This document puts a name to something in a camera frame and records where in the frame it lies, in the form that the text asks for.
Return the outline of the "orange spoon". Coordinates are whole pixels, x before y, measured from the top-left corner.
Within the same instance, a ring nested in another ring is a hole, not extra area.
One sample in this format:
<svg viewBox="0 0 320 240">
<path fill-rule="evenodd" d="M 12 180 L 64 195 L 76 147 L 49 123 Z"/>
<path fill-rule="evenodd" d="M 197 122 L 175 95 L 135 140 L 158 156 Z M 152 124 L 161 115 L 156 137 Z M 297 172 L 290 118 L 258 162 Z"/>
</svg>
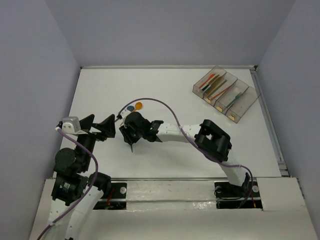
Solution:
<svg viewBox="0 0 320 240">
<path fill-rule="evenodd" d="M 138 110 L 141 110 L 143 108 L 143 104 L 141 102 L 137 102 L 135 105 L 134 105 L 134 109 L 133 111 L 138 111 Z"/>
</svg>

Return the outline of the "gold knife dark handle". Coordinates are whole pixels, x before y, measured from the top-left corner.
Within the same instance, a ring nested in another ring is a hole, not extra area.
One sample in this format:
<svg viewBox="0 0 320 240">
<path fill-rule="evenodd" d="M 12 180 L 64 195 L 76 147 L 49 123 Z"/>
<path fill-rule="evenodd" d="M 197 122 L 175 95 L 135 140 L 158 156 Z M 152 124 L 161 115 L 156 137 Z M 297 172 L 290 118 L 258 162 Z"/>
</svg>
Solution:
<svg viewBox="0 0 320 240">
<path fill-rule="evenodd" d="M 208 84 L 207 84 L 206 86 L 204 86 L 201 90 L 202 90 L 203 92 L 205 92 L 208 88 L 211 87 L 211 85 L 212 85 L 219 77 L 220 77 L 219 74 L 218 74 L 218 75 L 215 75 L 215 76 L 208 82 Z"/>
</svg>

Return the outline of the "orange-red chopstick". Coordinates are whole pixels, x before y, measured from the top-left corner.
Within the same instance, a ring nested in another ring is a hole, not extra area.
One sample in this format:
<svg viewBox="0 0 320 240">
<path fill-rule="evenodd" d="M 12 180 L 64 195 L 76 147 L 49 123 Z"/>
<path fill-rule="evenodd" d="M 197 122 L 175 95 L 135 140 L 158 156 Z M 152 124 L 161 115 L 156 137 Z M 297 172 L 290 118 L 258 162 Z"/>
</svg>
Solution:
<svg viewBox="0 0 320 240">
<path fill-rule="evenodd" d="M 216 94 L 215 96 L 213 96 L 211 98 L 211 100 L 216 99 L 217 97 L 219 97 L 220 95 L 222 95 L 224 92 L 226 92 L 230 87 L 232 87 L 232 85 L 226 87 L 224 90 L 222 90 L 221 92 L 219 92 L 218 94 Z"/>
</svg>

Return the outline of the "orange plastic knife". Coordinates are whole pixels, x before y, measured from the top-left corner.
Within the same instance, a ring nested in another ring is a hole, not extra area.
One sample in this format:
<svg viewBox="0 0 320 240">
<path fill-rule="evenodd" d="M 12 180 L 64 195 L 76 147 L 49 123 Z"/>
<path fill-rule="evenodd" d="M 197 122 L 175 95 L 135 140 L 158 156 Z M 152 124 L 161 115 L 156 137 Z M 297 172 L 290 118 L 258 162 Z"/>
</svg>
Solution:
<svg viewBox="0 0 320 240">
<path fill-rule="evenodd" d="M 207 84 L 207 82 L 208 82 L 209 80 L 211 80 L 215 75 L 216 75 L 215 73 L 211 74 L 211 75 L 208 77 L 208 79 L 205 80 L 205 81 L 199 86 L 199 88 L 202 89 L 202 88 Z"/>
</svg>

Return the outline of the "blue spoon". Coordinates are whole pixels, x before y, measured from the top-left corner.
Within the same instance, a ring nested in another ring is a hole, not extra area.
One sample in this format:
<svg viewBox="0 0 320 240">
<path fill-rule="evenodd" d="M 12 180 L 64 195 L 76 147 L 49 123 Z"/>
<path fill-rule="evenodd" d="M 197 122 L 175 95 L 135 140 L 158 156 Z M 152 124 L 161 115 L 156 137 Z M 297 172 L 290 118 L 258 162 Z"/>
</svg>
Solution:
<svg viewBox="0 0 320 240">
<path fill-rule="evenodd" d="M 135 107 L 132 106 L 132 105 L 129 105 L 129 106 L 127 106 L 126 109 L 127 109 L 128 111 L 132 112 L 132 111 L 135 109 Z"/>
</svg>

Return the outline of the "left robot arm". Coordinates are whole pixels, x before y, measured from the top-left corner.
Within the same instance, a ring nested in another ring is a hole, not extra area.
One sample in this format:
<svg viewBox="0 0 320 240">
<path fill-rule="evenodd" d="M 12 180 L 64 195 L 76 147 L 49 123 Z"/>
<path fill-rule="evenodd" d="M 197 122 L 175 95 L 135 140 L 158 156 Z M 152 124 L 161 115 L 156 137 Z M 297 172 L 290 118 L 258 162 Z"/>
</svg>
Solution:
<svg viewBox="0 0 320 240">
<path fill-rule="evenodd" d="M 65 117 L 55 128 L 75 148 L 62 148 L 55 155 L 52 204 L 42 240 L 77 240 L 98 200 L 110 194 L 111 177 L 99 172 L 93 151 L 97 141 L 115 137 L 115 115 L 101 123 L 94 118 Z"/>
</svg>

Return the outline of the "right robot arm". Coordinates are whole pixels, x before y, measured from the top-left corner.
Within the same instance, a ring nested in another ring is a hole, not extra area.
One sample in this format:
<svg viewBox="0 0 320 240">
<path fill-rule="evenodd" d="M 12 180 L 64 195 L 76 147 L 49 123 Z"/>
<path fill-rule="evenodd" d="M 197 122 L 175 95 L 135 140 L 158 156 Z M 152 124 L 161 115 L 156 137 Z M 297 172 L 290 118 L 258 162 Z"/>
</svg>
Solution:
<svg viewBox="0 0 320 240">
<path fill-rule="evenodd" d="M 220 165 L 235 196 L 248 191 L 250 175 L 233 155 L 231 137 L 213 121 L 205 119 L 201 124 L 180 126 L 162 120 L 149 121 L 136 111 L 124 111 L 116 119 L 122 120 L 119 130 L 129 145 L 140 139 L 152 143 L 190 143 L 207 159 Z"/>
</svg>

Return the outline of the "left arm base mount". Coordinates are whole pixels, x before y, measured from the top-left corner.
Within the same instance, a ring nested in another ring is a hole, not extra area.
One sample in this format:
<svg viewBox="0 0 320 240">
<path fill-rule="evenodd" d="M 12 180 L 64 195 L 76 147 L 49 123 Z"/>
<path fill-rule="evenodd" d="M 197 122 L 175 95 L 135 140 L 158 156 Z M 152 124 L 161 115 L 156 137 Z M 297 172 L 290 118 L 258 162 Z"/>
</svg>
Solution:
<svg viewBox="0 0 320 240">
<path fill-rule="evenodd" d="M 94 210 L 125 210 L 127 208 L 127 182 L 111 183 L 109 193 L 104 194 L 95 204 Z"/>
</svg>

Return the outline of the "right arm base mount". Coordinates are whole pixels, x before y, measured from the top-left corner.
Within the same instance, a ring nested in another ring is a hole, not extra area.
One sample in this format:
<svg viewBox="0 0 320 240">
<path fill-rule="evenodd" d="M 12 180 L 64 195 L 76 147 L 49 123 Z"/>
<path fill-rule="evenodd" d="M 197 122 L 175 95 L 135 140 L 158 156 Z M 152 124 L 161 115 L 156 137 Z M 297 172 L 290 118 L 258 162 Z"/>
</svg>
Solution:
<svg viewBox="0 0 320 240">
<path fill-rule="evenodd" d="M 251 194 L 244 204 L 242 202 L 247 194 L 237 186 L 231 185 L 227 181 L 218 181 L 214 183 L 214 187 L 217 209 L 263 209 L 257 181 L 253 182 Z"/>
</svg>

